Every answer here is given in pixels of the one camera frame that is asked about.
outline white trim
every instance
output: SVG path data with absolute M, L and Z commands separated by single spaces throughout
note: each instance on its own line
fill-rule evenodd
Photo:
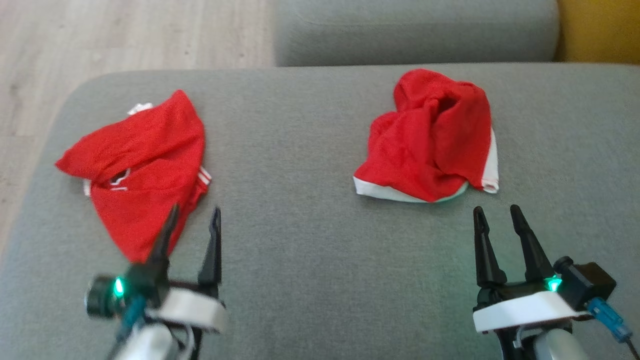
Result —
M 482 187 L 488 193 L 498 192 L 498 147 L 495 143 L 495 133 L 491 129 L 491 145 L 489 155 L 486 157 L 484 172 L 482 174 Z
M 204 167 L 200 167 L 200 172 L 209 180 L 212 179 L 211 175 L 204 169 Z
M 82 179 L 82 189 L 84 191 L 84 196 L 91 196 L 91 180 Z
M 151 109 L 153 108 L 154 105 L 151 102 L 146 102 L 144 104 L 136 104 L 131 110 L 127 111 L 127 114 L 129 115 L 134 115 L 136 113 L 139 113 L 143 110 L 147 110 L 147 109 Z
M 356 186 L 356 193 L 358 195 L 366 195 L 371 197 L 376 197 L 378 199 L 387 199 L 387 200 L 395 200 L 395 201 L 403 201 L 403 202 L 429 202 L 422 199 L 418 199 L 417 197 L 413 197 L 411 195 L 400 192 L 391 186 L 380 186 L 378 184 L 370 183 L 368 181 L 361 180 L 357 177 L 353 177 L 353 183 Z M 442 199 L 438 199 L 434 202 L 442 202 L 453 199 L 454 197 L 460 195 L 465 192 L 468 188 L 469 183 L 465 181 L 465 183 L 458 189 L 458 191 L 448 197 L 443 197 Z
M 198 178 L 204 183 L 204 185 L 209 185 L 209 179 L 207 179 L 201 172 L 198 173 Z
M 121 178 L 117 179 L 116 181 L 110 181 L 110 183 L 112 185 L 120 185 L 120 182 L 123 181 L 124 179 L 126 179 L 129 176 L 129 174 L 131 174 L 131 168 L 128 168 L 124 172 L 124 175 Z

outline sofa cushion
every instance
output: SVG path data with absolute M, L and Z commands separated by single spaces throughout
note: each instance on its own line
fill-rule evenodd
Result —
M 278 0 L 279 66 L 549 61 L 556 0 Z
M 170 277 L 195 280 L 207 224 L 222 208 L 231 326 L 201 359 L 495 359 L 472 320 L 478 287 L 472 210 L 481 205 L 510 281 L 524 260 L 519 204 L 551 261 L 597 261 L 611 304 L 640 329 L 640 69 L 621 65 L 425 65 L 482 87 L 492 106 L 500 193 L 441 204 L 362 197 L 351 176 L 369 124 L 393 110 L 412 66 L 126 72 L 95 79 L 54 123 L 0 269 L 3 359 L 102 358 L 116 323 L 87 317 L 96 273 L 127 262 L 83 195 L 53 163 L 78 139 L 177 89 L 205 124 L 210 193 L 190 216 Z M 575 333 L 593 359 L 624 358 L 596 322 Z

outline red cloth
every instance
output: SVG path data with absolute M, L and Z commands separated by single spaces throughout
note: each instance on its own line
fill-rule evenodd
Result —
M 397 111 L 371 124 L 369 154 L 354 176 L 434 202 L 465 181 L 482 189 L 491 142 L 484 91 L 437 72 L 407 72 L 394 90 Z
M 202 121 L 178 90 L 155 108 L 84 136 L 56 166 L 91 181 L 90 196 L 109 235 L 127 259 L 143 262 L 171 207 L 179 204 L 180 217 L 169 251 L 207 192 L 208 182 L 198 178 L 204 146 Z

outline robotic arm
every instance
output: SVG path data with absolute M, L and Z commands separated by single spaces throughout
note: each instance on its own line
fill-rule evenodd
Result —
M 132 264 L 121 276 L 96 276 L 85 295 L 90 316 L 120 319 L 107 359 L 197 360 L 203 332 L 222 333 L 227 328 L 227 311 L 218 300 L 220 209 L 211 219 L 211 238 L 197 283 L 168 279 L 167 250 L 178 213 L 175 205 L 146 262 Z
M 481 207 L 474 209 L 476 278 L 480 291 L 474 307 L 476 331 L 493 331 L 503 360 L 583 360 L 587 355 L 572 336 L 572 320 L 600 320 L 619 343 L 631 344 L 631 331 L 606 303 L 616 281 L 596 263 L 574 265 L 568 256 L 552 267 L 520 207 L 511 218 L 525 258 L 524 282 L 507 282 L 489 241 Z M 524 332 L 534 332 L 524 336 Z

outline green led light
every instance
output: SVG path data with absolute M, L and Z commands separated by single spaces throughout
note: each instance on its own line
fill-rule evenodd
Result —
M 561 282 L 562 282 L 562 279 L 558 278 L 558 276 L 556 275 L 553 275 L 552 277 L 547 277 L 545 279 L 545 287 L 549 291 L 557 291 L 558 286 L 560 286 Z
M 117 277 L 113 283 L 113 294 L 116 295 L 116 297 L 122 297 L 122 295 L 124 295 L 124 282 L 119 277 Z

